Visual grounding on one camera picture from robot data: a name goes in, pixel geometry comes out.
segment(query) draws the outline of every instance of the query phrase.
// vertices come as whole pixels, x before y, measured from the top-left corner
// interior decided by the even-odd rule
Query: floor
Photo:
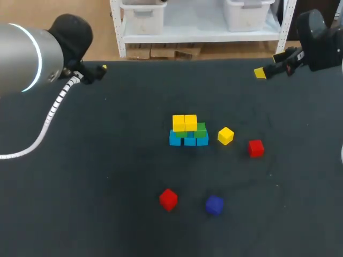
[[[0,0],[0,22],[47,29],[57,16],[64,13],[79,15],[92,26],[94,40],[84,60],[120,59],[109,0]],[[200,59],[270,57],[276,45],[276,42],[208,43],[204,45]],[[287,42],[287,46],[299,45],[298,42]]]

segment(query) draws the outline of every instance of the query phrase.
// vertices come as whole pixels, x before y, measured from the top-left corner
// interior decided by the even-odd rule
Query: block tower
[[[205,123],[198,123],[196,115],[173,115],[169,144],[180,146],[182,139],[185,146],[207,146],[208,132]]]

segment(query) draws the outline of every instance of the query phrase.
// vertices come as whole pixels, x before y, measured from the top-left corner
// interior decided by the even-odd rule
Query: blue cube
[[[197,139],[197,146],[208,146],[208,132],[206,130],[206,137]]]
[[[171,146],[180,146],[181,145],[181,138],[177,138],[176,133],[173,130],[170,130],[169,144]]]
[[[206,211],[214,216],[218,216],[223,210],[224,201],[215,195],[210,196],[206,201]]]
[[[194,132],[188,132],[187,137],[184,138],[184,145],[185,146],[195,146],[196,145],[196,138],[194,138]]]

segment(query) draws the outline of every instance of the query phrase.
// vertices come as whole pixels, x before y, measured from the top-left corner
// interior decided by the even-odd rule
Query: white coiled cable
[[[45,119],[43,128],[41,130],[41,133],[39,134],[39,136],[37,137],[36,141],[34,141],[34,143],[28,147],[25,150],[22,150],[20,152],[14,153],[14,154],[5,154],[5,155],[0,155],[0,160],[5,160],[5,159],[14,159],[14,158],[18,158],[21,156],[24,156],[30,152],[32,152],[34,149],[36,149],[39,144],[43,141],[43,138],[45,137],[50,123],[53,120],[53,117],[59,107],[59,105],[61,104],[61,102],[63,101],[63,99],[65,98],[67,92],[69,91],[69,89],[75,85],[81,82],[83,75],[79,72],[74,72],[74,76],[65,84],[65,86],[63,87],[62,91],[60,92],[60,94],[58,95],[57,99],[55,100],[53,106],[51,107],[47,118]]]

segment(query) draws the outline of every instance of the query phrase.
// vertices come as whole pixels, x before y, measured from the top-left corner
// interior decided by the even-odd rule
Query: white storage box
[[[137,35],[158,35],[163,31],[167,3],[158,5],[125,5],[126,24],[130,32]]]
[[[264,26],[270,5],[275,0],[224,0],[229,31],[258,31]]]

